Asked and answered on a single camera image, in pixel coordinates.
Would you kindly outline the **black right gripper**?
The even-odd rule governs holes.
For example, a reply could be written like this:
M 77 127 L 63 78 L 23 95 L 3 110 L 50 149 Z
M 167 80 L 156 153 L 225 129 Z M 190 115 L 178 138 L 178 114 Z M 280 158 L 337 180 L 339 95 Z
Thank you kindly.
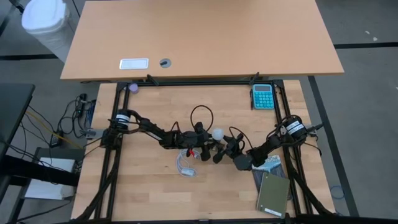
M 219 163 L 226 154 L 233 160 L 233 163 L 238 170 L 252 170 L 252 157 L 243 153 L 243 149 L 245 147 L 243 138 L 244 135 L 242 133 L 233 137 L 225 136 L 224 140 L 227 143 L 225 150 L 218 150 L 213 156 L 213 162 Z

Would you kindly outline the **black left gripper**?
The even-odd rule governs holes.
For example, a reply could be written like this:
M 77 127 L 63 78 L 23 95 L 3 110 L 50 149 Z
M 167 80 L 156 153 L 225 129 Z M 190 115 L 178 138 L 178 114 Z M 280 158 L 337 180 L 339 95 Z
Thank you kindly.
M 197 122 L 194 131 L 186 131 L 178 137 L 178 146 L 181 149 L 201 148 L 201 160 L 208 161 L 211 158 L 208 145 L 211 134 L 203 129 L 203 123 Z

